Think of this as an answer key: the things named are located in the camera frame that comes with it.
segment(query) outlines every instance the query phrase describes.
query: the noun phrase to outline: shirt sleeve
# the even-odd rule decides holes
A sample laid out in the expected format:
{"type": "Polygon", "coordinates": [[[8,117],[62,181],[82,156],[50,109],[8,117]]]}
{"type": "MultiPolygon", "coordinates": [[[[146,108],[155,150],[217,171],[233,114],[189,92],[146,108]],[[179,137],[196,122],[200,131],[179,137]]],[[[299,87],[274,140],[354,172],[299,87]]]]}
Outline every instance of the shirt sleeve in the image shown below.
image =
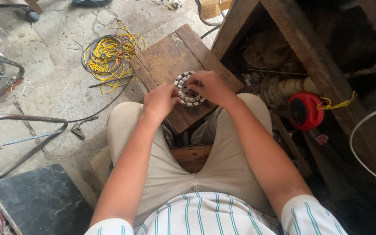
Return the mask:
{"type": "Polygon", "coordinates": [[[310,195],[291,198],[282,209],[285,235],[347,235],[337,219],[310,195]]]}
{"type": "Polygon", "coordinates": [[[94,224],[85,235],[134,235],[134,232],[127,221],[112,218],[94,224]]]}

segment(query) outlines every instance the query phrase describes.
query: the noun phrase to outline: person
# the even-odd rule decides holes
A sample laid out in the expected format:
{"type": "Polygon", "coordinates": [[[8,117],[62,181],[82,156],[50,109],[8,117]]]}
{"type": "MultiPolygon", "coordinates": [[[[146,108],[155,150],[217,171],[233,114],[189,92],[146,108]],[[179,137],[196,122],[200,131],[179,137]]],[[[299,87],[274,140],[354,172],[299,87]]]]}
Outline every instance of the person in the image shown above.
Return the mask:
{"type": "Polygon", "coordinates": [[[107,124],[114,168],[86,235],[346,234],[273,140],[258,96],[234,94],[215,72],[187,84],[219,105],[192,136],[213,142],[204,167],[188,173],[166,144],[160,124],[180,102],[173,84],[151,90],[143,105],[117,105],[107,124]]]}

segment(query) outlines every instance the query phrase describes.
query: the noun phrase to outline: left hand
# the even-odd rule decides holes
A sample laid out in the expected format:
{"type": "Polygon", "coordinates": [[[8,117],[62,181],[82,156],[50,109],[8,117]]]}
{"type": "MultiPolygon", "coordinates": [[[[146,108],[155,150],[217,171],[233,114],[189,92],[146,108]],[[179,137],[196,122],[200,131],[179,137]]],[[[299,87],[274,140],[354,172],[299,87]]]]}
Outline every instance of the left hand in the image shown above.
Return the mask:
{"type": "Polygon", "coordinates": [[[142,115],[160,124],[180,100],[174,84],[161,84],[144,96],[142,115]]]}

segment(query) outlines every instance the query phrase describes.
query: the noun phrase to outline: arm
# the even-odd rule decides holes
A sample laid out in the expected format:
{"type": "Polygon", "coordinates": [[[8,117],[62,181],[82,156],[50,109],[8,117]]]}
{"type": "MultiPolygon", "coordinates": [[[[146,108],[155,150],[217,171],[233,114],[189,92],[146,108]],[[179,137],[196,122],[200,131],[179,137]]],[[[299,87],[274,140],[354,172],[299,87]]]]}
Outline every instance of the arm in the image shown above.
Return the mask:
{"type": "Polygon", "coordinates": [[[312,195],[290,158],[218,74],[197,72],[188,83],[190,89],[222,106],[230,115],[248,163],[279,218],[288,200],[312,195]]]}
{"type": "Polygon", "coordinates": [[[102,190],[90,227],[109,218],[121,218],[133,226],[142,199],[154,134],[179,101],[173,84],[162,84],[145,95],[142,115],[102,190]]]}

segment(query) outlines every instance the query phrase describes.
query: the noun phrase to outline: red tape measure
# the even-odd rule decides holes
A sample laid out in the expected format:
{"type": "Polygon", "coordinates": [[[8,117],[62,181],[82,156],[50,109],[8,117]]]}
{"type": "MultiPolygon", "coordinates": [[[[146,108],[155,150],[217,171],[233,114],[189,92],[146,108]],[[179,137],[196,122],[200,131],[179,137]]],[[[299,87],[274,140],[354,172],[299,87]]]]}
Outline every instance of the red tape measure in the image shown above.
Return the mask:
{"type": "Polygon", "coordinates": [[[320,125],[324,110],[317,110],[320,98],[310,92],[299,92],[288,101],[288,116],[291,124],[298,130],[308,131],[320,125]]]}

